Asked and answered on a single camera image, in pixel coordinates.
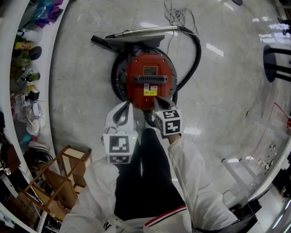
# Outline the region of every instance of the black stool leg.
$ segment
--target black stool leg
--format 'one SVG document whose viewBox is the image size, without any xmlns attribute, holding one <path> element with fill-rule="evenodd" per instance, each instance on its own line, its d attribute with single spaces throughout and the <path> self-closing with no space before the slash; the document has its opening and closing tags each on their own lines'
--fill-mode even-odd
<svg viewBox="0 0 291 233">
<path fill-rule="evenodd" d="M 291 77 L 282 74 L 277 74 L 277 71 L 291 74 L 291 68 L 278 66 L 275 53 L 291 55 L 291 50 L 271 48 L 268 45 L 264 47 L 263 61 L 267 79 L 269 80 L 269 82 L 273 82 L 275 78 L 280 78 L 290 82 Z"/>
<path fill-rule="evenodd" d="M 269 82 L 273 82 L 276 78 L 275 74 L 277 73 L 277 71 L 273 69 L 268 69 L 266 67 L 266 64 L 277 65 L 277 61 L 275 54 L 273 52 L 270 52 L 270 49 L 271 47 L 268 45 L 264 47 L 263 62 L 267 80 L 269 80 Z"/>
<path fill-rule="evenodd" d="M 242 5 L 242 0 L 232 0 L 237 5 Z"/>
</svg>

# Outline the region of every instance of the marble floor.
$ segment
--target marble floor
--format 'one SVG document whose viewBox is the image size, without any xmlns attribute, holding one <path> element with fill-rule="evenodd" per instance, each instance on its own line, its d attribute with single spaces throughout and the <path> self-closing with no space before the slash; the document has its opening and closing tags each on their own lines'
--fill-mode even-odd
<svg viewBox="0 0 291 233">
<path fill-rule="evenodd" d="M 263 125 L 246 117 L 250 111 L 284 129 L 287 118 L 274 105 L 290 112 L 291 83 L 265 78 L 262 54 L 266 44 L 290 48 L 282 35 L 277 15 L 268 0 L 173 0 L 174 7 L 193 11 L 202 47 L 200 64 L 178 94 L 184 120 L 183 137 L 192 140 L 204 157 L 215 188 L 224 193 L 239 189 L 225 169 L 223 158 L 251 185 L 252 180 L 235 163 L 247 159 L 258 175 L 261 164 L 270 162 L 281 139 Z M 50 77 L 50 117 L 55 150 L 70 144 L 92 148 L 92 159 L 105 156 L 100 137 L 106 114 L 119 100 L 114 95 L 110 72 L 116 54 L 91 43 L 93 35 L 105 37 L 124 30 L 166 26 L 164 0 L 77 0 L 71 1 L 55 43 Z M 187 28 L 193 28 L 190 16 Z M 160 48 L 167 52 L 172 33 L 165 33 Z M 179 78 L 195 57 L 190 38 L 175 33 L 169 57 Z M 277 56 L 288 65 L 287 56 Z M 165 149 L 166 140 L 162 141 Z"/>
</svg>

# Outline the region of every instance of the leg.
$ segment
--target leg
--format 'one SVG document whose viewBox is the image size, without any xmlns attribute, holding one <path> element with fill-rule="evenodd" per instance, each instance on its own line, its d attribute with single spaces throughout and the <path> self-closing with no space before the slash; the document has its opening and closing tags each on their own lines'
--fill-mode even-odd
<svg viewBox="0 0 291 233">
<path fill-rule="evenodd" d="M 172 183 L 167 155 L 153 129 L 146 129 L 142 134 L 140 157 L 144 217 L 156 217 L 184 206 L 185 202 Z"/>
<path fill-rule="evenodd" d="M 152 180 L 152 182 L 172 183 L 169 161 L 155 130 L 147 128 L 143 131 L 140 157 L 143 178 Z"/>
<path fill-rule="evenodd" d="M 283 24 L 291 25 L 291 20 L 283 20 L 282 22 L 283 22 Z"/>
<path fill-rule="evenodd" d="M 287 33 L 290 33 L 290 29 L 283 30 L 283 35 L 286 35 Z"/>
<path fill-rule="evenodd" d="M 114 214 L 124 221 L 136 218 L 135 215 L 140 211 L 141 168 L 139 147 L 140 145 L 137 142 L 129 164 L 116 164 L 119 169 L 119 177 L 116 180 Z"/>
</svg>

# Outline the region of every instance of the vacuum wand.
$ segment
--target vacuum wand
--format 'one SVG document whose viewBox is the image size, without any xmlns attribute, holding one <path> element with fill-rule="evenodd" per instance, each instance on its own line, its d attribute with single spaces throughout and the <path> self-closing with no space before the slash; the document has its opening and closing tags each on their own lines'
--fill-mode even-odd
<svg viewBox="0 0 291 233">
<path fill-rule="evenodd" d="M 149 28 L 142 28 L 137 30 L 126 30 L 121 33 L 108 35 L 106 38 L 120 38 L 120 37 L 127 37 L 131 35 L 148 35 L 154 33 L 161 33 L 167 31 L 178 30 L 178 26 L 164 26 L 164 27 L 149 27 Z"/>
</svg>

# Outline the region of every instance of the yellow warning sticker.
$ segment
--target yellow warning sticker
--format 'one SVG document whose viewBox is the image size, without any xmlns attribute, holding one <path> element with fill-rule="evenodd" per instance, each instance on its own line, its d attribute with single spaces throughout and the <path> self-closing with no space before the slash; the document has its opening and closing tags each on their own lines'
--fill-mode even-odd
<svg viewBox="0 0 291 233">
<path fill-rule="evenodd" d="M 156 96 L 157 92 L 157 90 L 144 91 L 144 96 Z"/>
</svg>

